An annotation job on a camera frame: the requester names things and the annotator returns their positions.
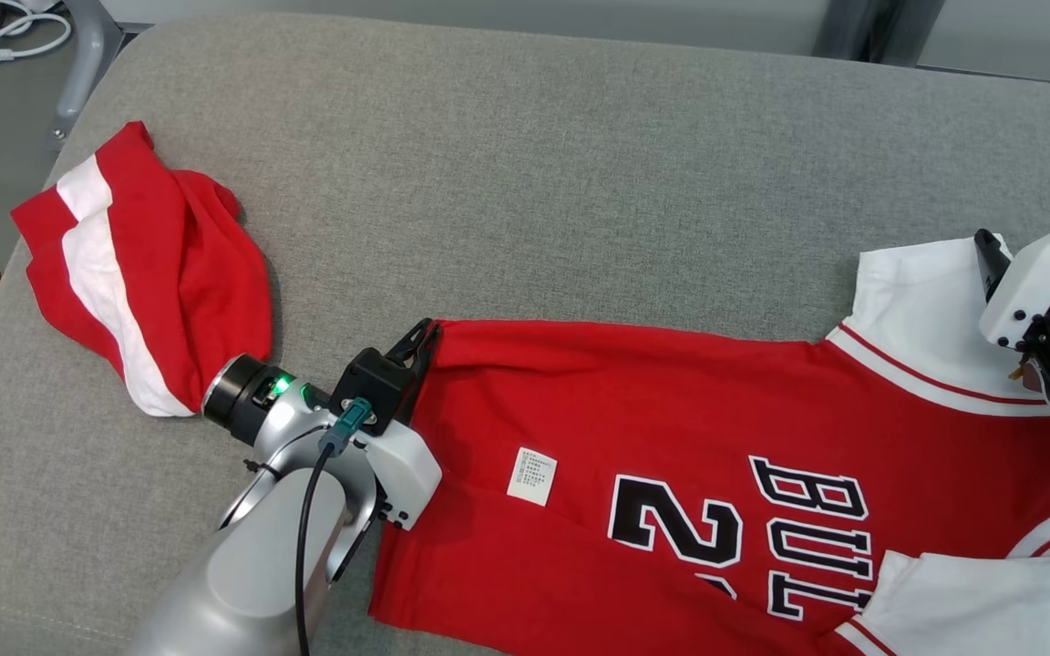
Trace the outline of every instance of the gray fabric surface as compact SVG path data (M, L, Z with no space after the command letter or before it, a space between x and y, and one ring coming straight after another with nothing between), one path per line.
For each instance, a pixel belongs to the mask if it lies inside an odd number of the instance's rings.
M859 251L1050 229L1050 86L1020 80L210 18L121 55L51 179L132 120L168 166L236 192L274 273L276 360L327 383L426 315L816 339L849 310ZM116 653L250 449L139 414L43 322L26 261L0 288L0 653ZM375 547L318 653L469 649L366 618Z

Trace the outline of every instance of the black clamp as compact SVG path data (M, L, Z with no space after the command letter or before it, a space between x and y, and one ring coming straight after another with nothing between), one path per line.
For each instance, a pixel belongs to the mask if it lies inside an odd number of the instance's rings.
M372 417L359 429L372 437L382 436L392 420L408 424L439 341L440 324L422 319L386 354L363 348L338 379L330 395L332 407L345 408L351 400L365 398Z

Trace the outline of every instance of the basketball jersey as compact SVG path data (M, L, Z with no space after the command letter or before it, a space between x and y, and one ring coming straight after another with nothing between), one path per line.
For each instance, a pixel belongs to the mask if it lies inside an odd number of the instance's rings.
M1050 556L1050 410L980 294L960 239L863 253L816 344L443 323L413 419L443 480L371 613L522 655L861 653L888 549Z

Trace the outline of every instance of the care label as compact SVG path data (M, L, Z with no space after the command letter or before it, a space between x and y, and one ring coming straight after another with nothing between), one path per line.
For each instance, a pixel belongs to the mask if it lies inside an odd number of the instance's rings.
M556 460L522 447L517 452L513 478L508 482L508 490L505 490L505 493L533 502L538 506L545 506L549 501L549 489L553 486L553 473L556 470Z

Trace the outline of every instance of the bulls lettering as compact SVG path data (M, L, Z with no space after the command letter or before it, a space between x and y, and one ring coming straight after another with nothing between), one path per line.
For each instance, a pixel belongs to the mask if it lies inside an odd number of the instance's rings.
M751 456L750 461L759 491L777 506L854 520L864 520L869 515L857 479L789 469L755 456Z
M807 565L810 568L845 572L873 580L874 563L869 557L841 556L838 551L869 556L869 533L838 531L812 524L772 520L768 523L768 544L778 560Z
M789 618L801 621L804 619L804 607L796 604L796 597L819 598L841 606L850 606L859 613L869 604L869 590L838 590L835 587L819 586L797 580L783 572L768 574L768 611L777 618Z

